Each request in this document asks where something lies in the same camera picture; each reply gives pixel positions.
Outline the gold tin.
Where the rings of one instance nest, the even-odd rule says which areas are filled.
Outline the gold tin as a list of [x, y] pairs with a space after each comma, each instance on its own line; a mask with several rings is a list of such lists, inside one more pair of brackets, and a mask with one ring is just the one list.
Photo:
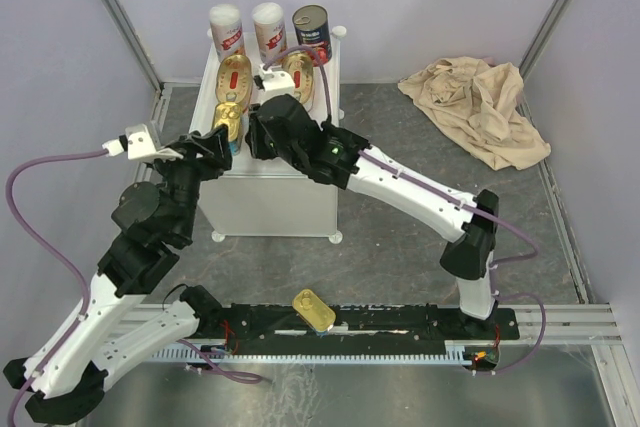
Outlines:
[[243, 135], [243, 108], [236, 102], [221, 102], [214, 110], [212, 129], [223, 125], [227, 128], [231, 153], [237, 155], [241, 150]]
[[328, 333], [336, 321], [336, 313], [311, 289], [303, 289], [292, 301], [297, 314], [318, 334]]

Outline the white plastic cube cabinet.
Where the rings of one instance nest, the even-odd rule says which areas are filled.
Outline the white plastic cube cabinet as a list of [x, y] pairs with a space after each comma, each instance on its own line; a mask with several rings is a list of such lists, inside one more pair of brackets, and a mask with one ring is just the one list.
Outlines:
[[[344, 117], [340, 109], [340, 44], [346, 34], [346, 27], [332, 27], [333, 55], [325, 64], [336, 126]], [[212, 44], [189, 131], [205, 133], [213, 125], [219, 65]], [[314, 72], [316, 88], [309, 114], [320, 123], [326, 119], [327, 107], [319, 69]], [[336, 187], [314, 183], [281, 159], [254, 159], [244, 140], [240, 145], [232, 169], [200, 186], [199, 207], [214, 230], [215, 242], [225, 237], [320, 237], [333, 244], [342, 241]]]

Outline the red green tin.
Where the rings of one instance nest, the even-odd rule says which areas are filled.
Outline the red green tin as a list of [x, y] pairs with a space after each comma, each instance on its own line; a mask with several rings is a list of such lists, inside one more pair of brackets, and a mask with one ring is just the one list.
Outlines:
[[252, 90], [252, 64], [246, 55], [233, 54], [220, 63], [215, 86], [219, 103], [238, 104], [245, 112], [251, 100]]

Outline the red yellow tin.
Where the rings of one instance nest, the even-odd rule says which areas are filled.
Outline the red yellow tin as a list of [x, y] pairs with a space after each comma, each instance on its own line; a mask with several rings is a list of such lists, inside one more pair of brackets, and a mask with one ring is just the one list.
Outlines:
[[294, 82], [293, 97], [310, 111], [313, 108], [315, 94], [314, 64], [311, 56], [304, 51], [289, 53], [282, 61], [282, 68]]

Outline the red white tall can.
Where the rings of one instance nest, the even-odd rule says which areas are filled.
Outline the red white tall can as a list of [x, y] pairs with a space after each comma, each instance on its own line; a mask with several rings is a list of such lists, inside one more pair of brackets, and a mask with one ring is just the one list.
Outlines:
[[245, 53], [240, 10], [232, 4], [217, 4], [209, 10], [209, 24], [220, 62], [231, 55]]

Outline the orange label white-lid can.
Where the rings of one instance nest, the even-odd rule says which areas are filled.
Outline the orange label white-lid can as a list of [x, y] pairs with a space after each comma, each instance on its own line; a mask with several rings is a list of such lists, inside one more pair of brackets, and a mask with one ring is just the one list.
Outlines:
[[252, 10], [256, 40], [261, 61], [266, 63], [287, 49], [283, 8], [274, 2], [264, 2]]

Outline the dark blue food can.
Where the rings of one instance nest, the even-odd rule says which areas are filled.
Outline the dark blue food can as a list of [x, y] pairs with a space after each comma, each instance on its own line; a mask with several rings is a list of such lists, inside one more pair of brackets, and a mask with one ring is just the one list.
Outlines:
[[320, 5], [302, 6], [294, 12], [292, 23], [298, 43], [313, 48], [322, 64], [326, 64], [332, 57], [326, 9]]

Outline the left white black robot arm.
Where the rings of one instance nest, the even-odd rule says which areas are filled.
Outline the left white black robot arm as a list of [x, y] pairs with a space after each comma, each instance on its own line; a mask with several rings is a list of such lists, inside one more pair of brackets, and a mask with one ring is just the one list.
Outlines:
[[[3, 374], [17, 394], [7, 414], [24, 406], [37, 424], [71, 425], [86, 417], [126, 373], [164, 346], [194, 334], [209, 337], [221, 325], [221, 305], [202, 286], [186, 288], [160, 315], [116, 341], [120, 321], [157, 287], [177, 264], [178, 250], [192, 244], [195, 213], [204, 181], [232, 167], [228, 129], [180, 136], [162, 146], [146, 124], [100, 149], [77, 155], [36, 158], [7, 179], [5, 197], [23, 229], [75, 276], [81, 300], [56, 333], [28, 358], [13, 359]], [[86, 280], [75, 265], [38, 234], [19, 213], [14, 183], [23, 171], [46, 163], [114, 157], [122, 153], [157, 172], [158, 184], [137, 181], [121, 195], [112, 221], [120, 232]]]

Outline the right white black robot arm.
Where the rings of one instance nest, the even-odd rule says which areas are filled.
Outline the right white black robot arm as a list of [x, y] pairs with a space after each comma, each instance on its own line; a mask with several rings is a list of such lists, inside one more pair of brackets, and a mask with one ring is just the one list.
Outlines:
[[456, 279], [460, 329], [481, 338], [494, 328], [495, 194], [462, 192], [407, 169], [366, 138], [313, 120], [290, 95], [251, 108], [246, 140], [256, 159], [279, 158], [316, 183], [372, 197], [433, 229], [446, 242], [440, 265]]

